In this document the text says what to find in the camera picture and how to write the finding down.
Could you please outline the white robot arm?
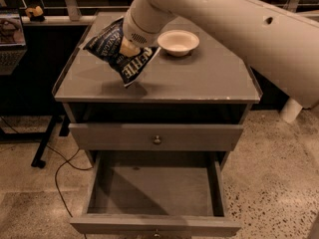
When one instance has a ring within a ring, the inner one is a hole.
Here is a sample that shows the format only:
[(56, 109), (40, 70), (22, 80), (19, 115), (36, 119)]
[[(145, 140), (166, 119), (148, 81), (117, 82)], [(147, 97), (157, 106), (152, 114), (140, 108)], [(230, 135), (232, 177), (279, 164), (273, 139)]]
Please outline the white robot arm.
[(319, 103), (319, 23), (259, 0), (134, 0), (124, 35), (152, 45), (175, 17), (205, 31), (305, 109)]

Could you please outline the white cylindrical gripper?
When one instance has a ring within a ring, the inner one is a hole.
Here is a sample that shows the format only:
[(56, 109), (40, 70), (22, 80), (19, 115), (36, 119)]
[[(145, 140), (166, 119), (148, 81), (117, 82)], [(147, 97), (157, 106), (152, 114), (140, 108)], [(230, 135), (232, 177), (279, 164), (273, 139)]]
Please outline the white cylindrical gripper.
[(152, 46), (162, 28), (175, 18), (175, 15), (155, 7), (148, 0), (134, 0), (124, 17), (125, 37), (120, 53), (126, 57), (138, 55), (140, 48)]

